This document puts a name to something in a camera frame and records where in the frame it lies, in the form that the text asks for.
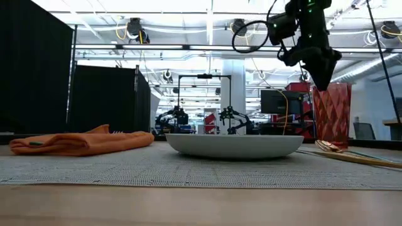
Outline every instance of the black partition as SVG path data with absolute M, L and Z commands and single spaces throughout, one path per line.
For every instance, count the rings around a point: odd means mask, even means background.
M 0 5 L 0 132 L 64 132 L 73 30 L 32 1 Z
M 103 124 L 111 131 L 149 130 L 149 85 L 135 69 L 78 65 L 71 91 L 70 132 Z

